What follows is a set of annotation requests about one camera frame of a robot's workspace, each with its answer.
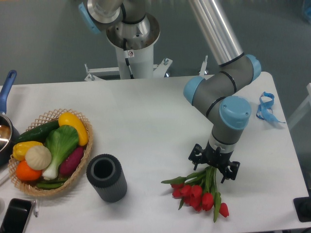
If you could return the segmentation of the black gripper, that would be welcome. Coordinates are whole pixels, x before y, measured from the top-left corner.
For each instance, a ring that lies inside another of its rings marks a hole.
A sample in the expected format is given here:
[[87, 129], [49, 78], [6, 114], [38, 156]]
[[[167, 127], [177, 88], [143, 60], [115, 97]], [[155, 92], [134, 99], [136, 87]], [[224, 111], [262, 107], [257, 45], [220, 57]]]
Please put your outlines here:
[[231, 155], [232, 152], [221, 152], [220, 147], [213, 149], [209, 143], [205, 150], [199, 144], [195, 144], [188, 160], [194, 165], [194, 170], [199, 164], [208, 164], [219, 169], [223, 175], [221, 183], [224, 183], [225, 180], [235, 180], [240, 167], [240, 162], [229, 161]]

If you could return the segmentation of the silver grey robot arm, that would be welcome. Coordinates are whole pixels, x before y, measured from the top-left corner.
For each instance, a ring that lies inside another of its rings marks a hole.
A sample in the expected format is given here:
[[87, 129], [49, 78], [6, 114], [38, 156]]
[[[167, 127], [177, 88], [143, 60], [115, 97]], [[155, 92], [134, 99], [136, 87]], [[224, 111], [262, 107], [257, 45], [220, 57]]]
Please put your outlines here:
[[[261, 65], [255, 56], [244, 54], [218, 1], [192, 0], [190, 7], [221, 70], [209, 79], [196, 76], [184, 87], [187, 101], [213, 125], [206, 147], [195, 145], [189, 159], [234, 180], [240, 163], [230, 157], [251, 114], [249, 102], [236, 93], [260, 75]], [[78, 10], [87, 27], [95, 34], [105, 32], [115, 47], [121, 79], [155, 77], [154, 56], [148, 50], [160, 30], [145, 1], [84, 0]]]

